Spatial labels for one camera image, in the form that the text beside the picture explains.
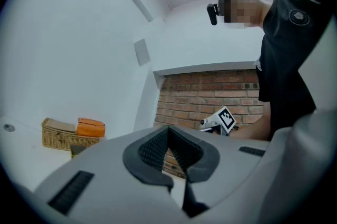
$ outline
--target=logo patch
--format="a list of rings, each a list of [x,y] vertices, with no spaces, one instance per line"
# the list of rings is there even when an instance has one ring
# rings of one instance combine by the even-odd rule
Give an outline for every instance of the logo patch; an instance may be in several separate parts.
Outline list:
[[[289,19],[295,25],[307,25],[310,22],[307,13],[298,9],[293,9],[289,12]]]

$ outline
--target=wicker basket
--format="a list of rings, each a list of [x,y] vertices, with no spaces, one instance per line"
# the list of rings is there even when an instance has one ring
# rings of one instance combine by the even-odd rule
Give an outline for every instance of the wicker basket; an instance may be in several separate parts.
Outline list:
[[[42,144],[43,146],[70,151],[70,145],[92,146],[100,141],[96,137],[78,136],[72,132],[62,131],[49,128],[46,125],[49,118],[46,118],[42,123]]]

